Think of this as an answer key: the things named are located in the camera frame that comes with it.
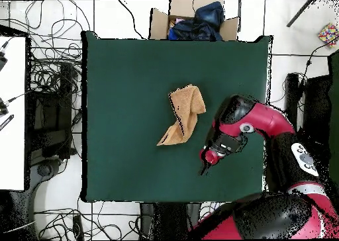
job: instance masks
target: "white desk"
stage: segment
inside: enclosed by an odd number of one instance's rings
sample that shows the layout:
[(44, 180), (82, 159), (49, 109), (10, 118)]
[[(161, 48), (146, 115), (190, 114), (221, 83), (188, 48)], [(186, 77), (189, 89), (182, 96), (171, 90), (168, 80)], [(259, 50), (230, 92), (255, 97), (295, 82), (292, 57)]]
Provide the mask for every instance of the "white desk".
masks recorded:
[[(0, 46), (9, 37), (0, 36)], [(4, 101), (24, 93), (25, 38), (16, 37), (5, 49), (7, 63), (0, 71), (0, 98)], [(7, 107), (9, 113), (0, 117), (2, 124), (10, 115), (14, 119), (0, 131), (0, 189), (24, 189), (24, 96)]]

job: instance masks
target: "black stand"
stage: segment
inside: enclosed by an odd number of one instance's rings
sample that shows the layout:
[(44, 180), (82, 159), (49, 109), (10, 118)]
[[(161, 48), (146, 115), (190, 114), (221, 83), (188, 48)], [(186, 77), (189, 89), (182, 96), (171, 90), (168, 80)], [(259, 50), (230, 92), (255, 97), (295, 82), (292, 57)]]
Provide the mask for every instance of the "black stand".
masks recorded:
[(304, 12), (304, 10), (312, 3), (316, 0), (307, 0), (306, 3), (300, 8), (300, 10), (298, 11), (298, 13), (292, 18), (292, 20), (289, 21), (289, 23), (287, 24), (287, 28), (289, 28), (290, 26), (292, 26), (292, 24), (295, 22), (295, 20), (298, 19), (298, 17), (300, 16), (300, 14), (302, 12)]

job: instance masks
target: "towel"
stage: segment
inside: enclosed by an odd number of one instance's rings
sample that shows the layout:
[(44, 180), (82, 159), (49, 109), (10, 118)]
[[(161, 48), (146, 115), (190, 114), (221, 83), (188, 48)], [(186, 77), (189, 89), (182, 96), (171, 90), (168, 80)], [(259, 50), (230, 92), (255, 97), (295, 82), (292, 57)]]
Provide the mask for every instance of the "towel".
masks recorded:
[(177, 121), (168, 128), (157, 146), (181, 144), (191, 137), (198, 114), (205, 113), (205, 103), (199, 88), (191, 84), (168, 94)]

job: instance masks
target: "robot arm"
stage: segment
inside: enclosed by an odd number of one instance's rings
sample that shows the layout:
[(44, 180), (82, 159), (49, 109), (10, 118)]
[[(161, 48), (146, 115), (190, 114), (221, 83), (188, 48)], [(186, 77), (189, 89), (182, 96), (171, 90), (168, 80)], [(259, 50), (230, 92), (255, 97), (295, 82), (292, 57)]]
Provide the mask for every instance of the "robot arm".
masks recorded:
[(326, 196), (313, 159), (288, 120), (271, 107), (238, 95), (227, 99), (216, 113), (200, 152), (204, 164), (201, 174), (237, 152), (247, 132), (258, 132), (266, 140), (271, 193), (252, 195), (219, 207), (189, 236), (339, 238), (339, 218)]

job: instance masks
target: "green tablecloth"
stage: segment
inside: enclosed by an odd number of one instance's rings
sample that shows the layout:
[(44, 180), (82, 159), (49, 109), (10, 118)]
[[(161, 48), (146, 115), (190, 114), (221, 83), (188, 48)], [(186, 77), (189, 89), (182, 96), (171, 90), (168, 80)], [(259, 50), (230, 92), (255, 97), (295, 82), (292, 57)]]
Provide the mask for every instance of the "green tablecloth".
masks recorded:
[[(261, 191), (264, 140), (258, 134), (208, 176), (197, 173), (199, 151), (224, 98), (239, 93), (265, 101), (269, 36), (257, 42), (82, 37), (88, 201), (232, 201)], [(188, 142), (156, 146), (175, 122), (168, 93), (190, 83), (200, 89), (207, 112), (198, 115)]]

